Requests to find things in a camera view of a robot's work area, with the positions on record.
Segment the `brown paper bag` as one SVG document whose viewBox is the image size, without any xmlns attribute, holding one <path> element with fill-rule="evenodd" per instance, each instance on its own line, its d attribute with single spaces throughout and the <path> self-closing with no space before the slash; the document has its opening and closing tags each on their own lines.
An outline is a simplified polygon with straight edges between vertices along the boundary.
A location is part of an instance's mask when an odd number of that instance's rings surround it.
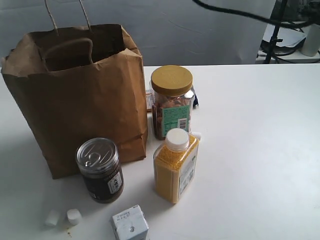
<svg viewBox="0 0 320 240">
<path fill-rule="evenodd" d="M 1 73 L 54 179 L 78 173 L 76 150 L 92 138 L 112 140 L 121 163 L 146 157 L 143 57 L 122 25 L 27 33 Z"/>
</svg>

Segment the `nut jar with yellow lid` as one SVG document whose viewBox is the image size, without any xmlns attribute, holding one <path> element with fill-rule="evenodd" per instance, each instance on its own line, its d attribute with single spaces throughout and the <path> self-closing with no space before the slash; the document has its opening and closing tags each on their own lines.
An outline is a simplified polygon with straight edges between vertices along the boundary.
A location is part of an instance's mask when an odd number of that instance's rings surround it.
<svg viewBox="0 0 320 240">
<path fill-rule="evenodd" d="M 164 65 L 151 74 L 152 121 L 155 137 L 164 140 L 171 129 L 191 132 L 195 100 L 192 73 L 179 65 Z"/>
</svg>

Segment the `dark blue object behind jar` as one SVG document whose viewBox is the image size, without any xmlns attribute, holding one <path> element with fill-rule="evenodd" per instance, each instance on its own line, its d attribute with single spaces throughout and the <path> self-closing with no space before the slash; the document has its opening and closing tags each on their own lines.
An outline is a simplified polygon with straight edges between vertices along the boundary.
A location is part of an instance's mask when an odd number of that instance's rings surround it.
<svg viewBox="0 0 320 240">
<path fill-rule="evenodd" d="M 194 101 L 193 101 L 193 108 L 196 108 L 198 106 L 199 106 L 199 101 L 198 101 L 197 95 L 195 94 L 194 95 Z"/>
</svg>

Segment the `yellow millet plastic bottle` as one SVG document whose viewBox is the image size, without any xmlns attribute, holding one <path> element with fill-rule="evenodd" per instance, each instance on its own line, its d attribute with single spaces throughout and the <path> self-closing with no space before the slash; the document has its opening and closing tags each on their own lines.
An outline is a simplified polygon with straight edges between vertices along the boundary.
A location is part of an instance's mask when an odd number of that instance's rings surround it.
<svg viewBox="0 0 320 240">
<path fill-rule="evenodd" d="M 195 176 L 199 143 L 194 135 L 173 128 L 153 154 L 155 190 L 172 204 L 178 203 Z"/>
</svg>

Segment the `dark pull-tab can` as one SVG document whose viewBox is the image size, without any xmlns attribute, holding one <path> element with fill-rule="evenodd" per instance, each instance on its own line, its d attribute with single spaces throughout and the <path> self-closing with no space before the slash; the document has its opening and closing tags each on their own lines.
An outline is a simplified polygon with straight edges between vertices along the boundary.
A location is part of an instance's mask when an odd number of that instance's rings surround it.
<svg viewBox="0 0 320 240">
<path fill-rule="evenodd" d="M 116 144 L 103 137 L 84 142 L 75 159 L 91 198 L 99 203 L 115 201 L 124 188 L 122 166 Z"/>
</svg>

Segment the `white carton box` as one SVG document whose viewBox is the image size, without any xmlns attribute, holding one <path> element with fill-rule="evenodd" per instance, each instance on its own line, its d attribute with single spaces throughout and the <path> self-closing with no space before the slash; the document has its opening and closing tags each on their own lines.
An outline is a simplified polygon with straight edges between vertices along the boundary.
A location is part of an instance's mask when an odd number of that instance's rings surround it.
<svg viewBox="0 0 320 240">
<path fill-rule="evenodd" d="M 112 216 L 111 225 L 116 240 L 149 240 L 149 225 L 137 204 Z"/>
</svg>

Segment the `right white marshmallow piece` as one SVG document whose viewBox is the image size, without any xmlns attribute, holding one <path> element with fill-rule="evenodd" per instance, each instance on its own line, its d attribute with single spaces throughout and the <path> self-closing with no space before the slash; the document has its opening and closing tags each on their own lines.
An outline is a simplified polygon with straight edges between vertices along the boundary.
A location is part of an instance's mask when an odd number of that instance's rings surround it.
<svg viewBox="0 0 320 240">
<path fill-rule="evenodd" d="M 67 220 L 69 221 L 69 223 L 73 226 L 78 225 L 82 220 L 82 215 L 81 215 L 80 211 L 76 208 L 69 209 L 66 212 L 66 216 L 67 216 Z"/>
</svg>

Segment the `white marshmallow piece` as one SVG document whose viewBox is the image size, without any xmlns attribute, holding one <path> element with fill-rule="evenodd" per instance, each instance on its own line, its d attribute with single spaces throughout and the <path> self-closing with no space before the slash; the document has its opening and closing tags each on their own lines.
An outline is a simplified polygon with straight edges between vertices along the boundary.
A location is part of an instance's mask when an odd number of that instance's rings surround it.
<svg viewBox="0 0 320 240">
<path fill-rule="evenodd" d="M 76 208 L 69 209 L 66 212 L 66 216 L 67 216 L 67 220 L 69 221 L 69 223 L 73 226 L 78 225 L 82 220 L 82 215 L 81 215 L 80 211 Z"/>
<path fill-rule="evenodd" d="M 56 227 L 58 225 L 60 217 L 61 217 L 61 213 L 59 211 L 57 211 L 57 210 L 52 209 L 48 213 L 48 215 L 47 215 L 47 217 L 46 217 L 46 219 L 44 221 L 44 225 L 46 227 L 54 228 L 54 227 Z"/>
</svg>

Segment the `black tripod stand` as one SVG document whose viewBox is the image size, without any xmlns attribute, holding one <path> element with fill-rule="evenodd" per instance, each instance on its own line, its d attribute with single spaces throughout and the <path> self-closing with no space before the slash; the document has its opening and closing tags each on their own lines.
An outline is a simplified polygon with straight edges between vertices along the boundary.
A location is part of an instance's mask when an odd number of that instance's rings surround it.
<svg viewBox="0 0 320 240">
<path fill-rule="evenodd" d="M 271 13 L 271 20 L 278 21 L 278 23 L 274 26 L 273 33 L 270 37 L 270 40 L 268 43 L 261 43 L 260 48 L 261 50 L 266 53 L 265 59 L 263 61 L 263 64 L 269 64 L 274 52 L 274 48 L 278 42 L 281 42 L 282 40 L 278 39 L 278 33 L 280 30 L 280 24 L 283 21 L 286 6 L 288 4 L 288 0 L 277 0 L 275 2 L 273 11 Z"/>
</svg>

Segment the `left white marshmallow piece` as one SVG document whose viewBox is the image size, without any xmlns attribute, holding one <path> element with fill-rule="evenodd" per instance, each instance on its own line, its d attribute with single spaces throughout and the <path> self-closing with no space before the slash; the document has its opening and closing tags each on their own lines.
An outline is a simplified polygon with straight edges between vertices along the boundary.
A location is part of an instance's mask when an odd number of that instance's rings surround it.
<svg viewBox="0 0 320 240">
<path fill-rule="evenodd" d="M 44 225 L 46 227 L 54 228 L 54 227 L 56 227 L 58 225 L 60 217 L 61 217 L 61 213 L 59 211 L 57 211 L 57 210 L 52 209 L 48 213 L 48 215 L 47 215 L 47 217 L 46 217 L 46 219 L 44 221 Z"/>
</svg>

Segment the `white cylinder container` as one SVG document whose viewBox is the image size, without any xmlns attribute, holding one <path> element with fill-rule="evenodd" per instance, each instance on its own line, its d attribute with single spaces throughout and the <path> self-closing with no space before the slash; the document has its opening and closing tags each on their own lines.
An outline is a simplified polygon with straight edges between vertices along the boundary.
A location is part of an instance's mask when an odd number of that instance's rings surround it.
<svg viewBox="0 0 320 240">
<path fill-rule="evenodd" d="M 320 25 L 313 24 L 310 26 L 306 35 L 301 53 L 308 57 L 313 57 L 320 49 Z"/>
</svg>

